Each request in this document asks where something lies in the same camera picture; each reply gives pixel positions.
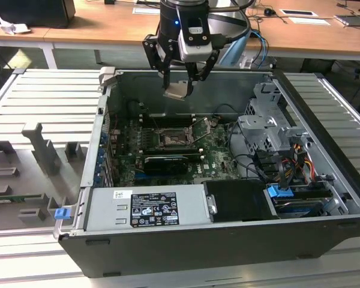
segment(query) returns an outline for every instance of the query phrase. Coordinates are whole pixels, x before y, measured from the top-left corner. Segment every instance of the warning label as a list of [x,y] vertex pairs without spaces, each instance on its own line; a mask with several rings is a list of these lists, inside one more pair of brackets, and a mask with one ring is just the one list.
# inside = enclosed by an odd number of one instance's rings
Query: warning label
[[132,194],[130,224],[134,228],[178,225],[176,193]]

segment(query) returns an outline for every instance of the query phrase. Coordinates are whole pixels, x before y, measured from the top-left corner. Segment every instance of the computer case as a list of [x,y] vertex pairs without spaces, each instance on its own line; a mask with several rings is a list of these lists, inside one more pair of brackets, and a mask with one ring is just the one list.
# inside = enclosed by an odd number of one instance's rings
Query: computer case
[[66,28],[75,14],[73,0],[0,0],[0,17],[28,26]]

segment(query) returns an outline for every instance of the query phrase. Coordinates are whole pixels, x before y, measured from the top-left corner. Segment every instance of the blue cable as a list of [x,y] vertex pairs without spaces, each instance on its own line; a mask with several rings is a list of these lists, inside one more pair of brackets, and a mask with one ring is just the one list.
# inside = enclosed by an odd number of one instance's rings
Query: blue cable
[[258,68],[257,68],[257,69],[260,69],[260,67],[262,66],[262,64],[263,64],[263,62],[264,62],[264,60],[265,60],[265,58],[266,58],[266,54],[268,54],[268,53],[266,53],[266,50],[265,50],[265,49],[266,49],[266,45],[265,45],[264,38],[263,38],[260,34],[254,32],[254,31],[252,31],[252,33],[253,33],[254,35],[256,35],[256,36],[260,39],[260,41],[262,42],[262,44],[263,44],[263,57],[262,57],[262,61],[261,61],[260,65],[259,65]]

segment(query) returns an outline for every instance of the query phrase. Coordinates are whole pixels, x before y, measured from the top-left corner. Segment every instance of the blue latch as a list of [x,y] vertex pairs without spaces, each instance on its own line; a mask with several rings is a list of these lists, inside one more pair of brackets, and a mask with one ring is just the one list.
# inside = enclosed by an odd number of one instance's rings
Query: blue latch
[[282,190],[282,189],[278,188],[278,185],[271,185],[269,188],[267,188],[267,191],[271,198],[273,198],[273,197],[293,197],[294,196],[291,188],[288,188],[287,190]]
[[71,218],[71,208],[58,208],[55,212],[56,220],[67,220]]

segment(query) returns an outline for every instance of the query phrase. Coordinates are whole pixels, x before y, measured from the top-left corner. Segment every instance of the wooden desk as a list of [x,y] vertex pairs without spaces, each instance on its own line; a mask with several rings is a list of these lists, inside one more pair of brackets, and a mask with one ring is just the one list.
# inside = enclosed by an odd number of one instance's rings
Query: wooden desk
[[[285,16],[280,9],[313,11],[319,18],[333,18],[336,14],[350,15],[350,11],[337,7],[337,2],[344,1],[262,0],[261,4],[273,6],[279,16]],[[260,5],[257,7],[248,9],[247,14],[264,17],[264,7]],[[348,7],[360,14],[358,12],[360,2],[349,1]],[[288,18],[283,19],[288,24],[279,18],[267,18],[260,23],[261,33],[270,45],[269,55],[296,57],[302,54],[305,55],[304,58],[360,59],[360,29],[344,28],[344,25],[336,19],[326,20],[331,24],[330,26],[294,24]],[[255,21],[251,21],[251,24],[257,29]],[[247,49],[256,48],[258,42],[257,39],[250,39]]]
[[74,4],[76,16],[69,28],[49,29],[45,41],[142,45],[148,34],[155,34],[160,19],[159,15],[132,14],[132,1],[104,5],[103,0],[75,0]]
[[[333,18],[335,14],[350,14],[336,7],[337,0],[262,0],[263,5],[272,5],[279,16],[281,8],[311,10],[319,17]],[[360,2],[348,2],[355,12]],[[134,5],[119,2],[104,5],[103,0],[75,0],[76,16],[68,29],[32,28],[32,33],[10,36],[0,30],[0,46],[39,47],[43,50],[49,68],[57,68],[54,49],[95,50],[97,62],[101,62],[100,50],[114,50],[120,45],[126,49],[140,49],[142,40],[154,34],[158,15],[132,14]],[[263,16],[264,7],[248,9],[247,14]],[[262,35],[268,40],[269,56],[294,58],[360,60],[360,29],[343,28],[332,19],[330,26],[294,24],[284,18],[267,18],[260,23]],[[258,39],[251,38],[246,47],[247,55],[255,55],[260,48]]]

